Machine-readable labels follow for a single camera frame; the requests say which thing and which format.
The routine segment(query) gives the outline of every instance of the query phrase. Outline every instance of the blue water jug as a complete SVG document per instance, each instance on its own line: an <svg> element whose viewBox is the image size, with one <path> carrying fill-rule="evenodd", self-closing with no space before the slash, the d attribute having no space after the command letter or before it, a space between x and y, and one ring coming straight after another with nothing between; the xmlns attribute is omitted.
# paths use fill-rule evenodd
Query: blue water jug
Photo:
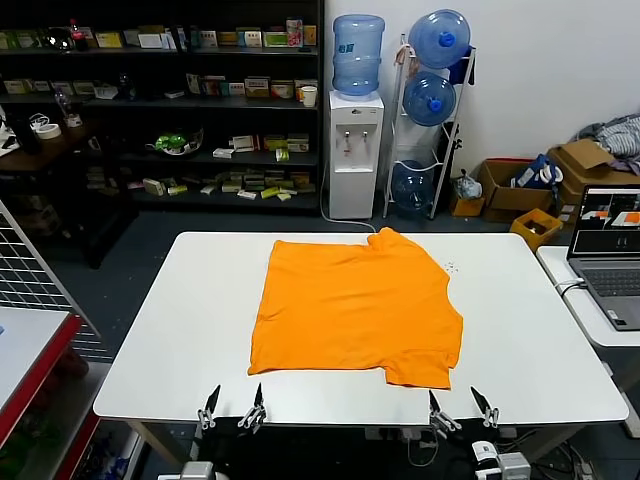
<svg viewBox="0 0 640 480"><path fill-rule="evenodd" d="M404 89L402 102L409 118L423 127L444 122L456 106L456 91L444 78L418 72Z"/></svg>
<svg viewBox="0 0 640 480"><path fill-rule="evenodd" d="M429 172L419 171L424 168L416 160L404 160L393 166L391 194L393 201L405 212L420 213L433 205L434 191Z"/></svg>
<svg viewBox="0 0 640 480"><path fill-rule="evenodd" d="M425 15L409 32L409 43L418 60L431 68L447 68L459 62L467 54L470 41L469 24L454 10Z"/></svg>
<svg viewBox="0 0 640 480"><path fill-rule="evenodd" d="M347 95L378 88L384 20L375 15L343 15L333 22L333 87Z"/></svg>

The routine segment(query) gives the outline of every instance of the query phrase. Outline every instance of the water dispenser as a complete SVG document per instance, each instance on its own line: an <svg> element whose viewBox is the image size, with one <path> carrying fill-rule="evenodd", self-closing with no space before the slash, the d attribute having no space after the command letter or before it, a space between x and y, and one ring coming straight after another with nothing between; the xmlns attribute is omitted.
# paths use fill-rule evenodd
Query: water dispenser
<svg viewBox="0 0 640 480"><path fill-rule="evenodd" d="M371 218L384 105L378 92L329 92L329 216Z"/></svg>

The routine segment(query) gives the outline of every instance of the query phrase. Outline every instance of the t-shirt sleeve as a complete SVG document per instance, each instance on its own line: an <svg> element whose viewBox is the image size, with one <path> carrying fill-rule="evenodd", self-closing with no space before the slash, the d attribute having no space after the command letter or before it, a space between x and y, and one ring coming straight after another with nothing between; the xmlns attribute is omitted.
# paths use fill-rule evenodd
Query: t-shirt sleeve
<svg viewBox="0 0 640 480"><path fill-rule="evenodd" d="M387 383L450 389L447 352L406 351L384 360Z"/></svg>

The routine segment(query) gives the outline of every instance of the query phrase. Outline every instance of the tape roll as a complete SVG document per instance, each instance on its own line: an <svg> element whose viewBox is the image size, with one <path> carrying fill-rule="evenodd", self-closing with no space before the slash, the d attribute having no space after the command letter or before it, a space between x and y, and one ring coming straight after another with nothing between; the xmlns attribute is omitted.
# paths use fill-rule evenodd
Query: tape roll
<svg viewBox="0 0 640 480"><path fill-rule="evenodd" d="M49 140L62 135L62 130L60 130L60 125L57 123L49 123L48 125L38 127L36 129L36 135L38 135L38 138L41 140Z"/></svg>

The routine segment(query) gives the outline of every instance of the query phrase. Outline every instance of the cardboard box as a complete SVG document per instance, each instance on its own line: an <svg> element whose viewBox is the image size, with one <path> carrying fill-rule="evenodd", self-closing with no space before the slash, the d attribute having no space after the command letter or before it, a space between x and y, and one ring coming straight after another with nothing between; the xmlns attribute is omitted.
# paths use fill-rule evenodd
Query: cardboard box
<svg viewBox="0 0 640 480"><path fill-rule="evenodd" d="M522 212L517 210L500 210L497 208L485 207L482 212L482 219L491 223L512 223Z"/></svg>
<svg viewBox="0 0 640 480"><path fill-rule="evenodd" d="M558 220L568 226L575 225L581 202L582 191L575 192L568 185L560 185L558 190Z"/></svg>
<svg viewBox="0 0 640 480"><path fill-rule="evenodd" d="M619 172L607 164L613 157L595 142L583 139L554 147L547 152L564 175L562 181L574 192L582 192L585 185L640 185L640 177Z"/></svg>
<svg viewBox="0 0 640 480"><path fill-rule="evenodd" d="M516 218L511 224L511 233L517 233L527 242L532 252L541 245L548 243L557 231L562 228L562 222L538 208Z"/></svg>
<svg viewBox="0 0 640 480"><path fill-rule="evenodd" d="M534 208L546 211L551 206L551 192L549 190L504 186L529 163L528 160L501 159L487 159L482 163L478 181L482 184L482 192L488 208L528 212Z"/></svg>
<svg viewBox="0 0 640 480"><path fill-rule="evenodd" d="M468 200L466 198L459 198L454 192L449 210L453 217L479 217L483 206L484 197Z"/></svg>

